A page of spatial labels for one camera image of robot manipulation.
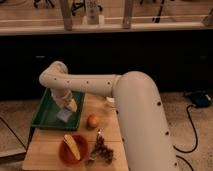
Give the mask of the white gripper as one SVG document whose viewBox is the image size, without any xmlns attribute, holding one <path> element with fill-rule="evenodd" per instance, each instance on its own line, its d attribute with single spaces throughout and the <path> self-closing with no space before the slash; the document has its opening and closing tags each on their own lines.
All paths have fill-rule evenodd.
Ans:
<svg viewBox="0 0 213 171">
<path fill-rule="evenodd" d="M 77 103 L 72 97 L 72 92 L 70 90 L 52 89 L 51 96 L 59 108 L 67 107 L 72 112 L 77 111 Z"/>
</svg>

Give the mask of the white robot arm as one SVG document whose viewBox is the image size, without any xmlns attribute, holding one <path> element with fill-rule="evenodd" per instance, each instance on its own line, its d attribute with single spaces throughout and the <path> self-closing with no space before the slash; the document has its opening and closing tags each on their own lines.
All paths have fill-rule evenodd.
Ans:
<svg viewBox="0 0 213 171">
<path fill-rule="evenodd" d="M 73 75 L 55 61 L 40 74 L 39 82 L 59 103 L 72 91 L 112 97 L 129 171 L 179 171 L 161 97 L 147 74 Z"/>
</svg>

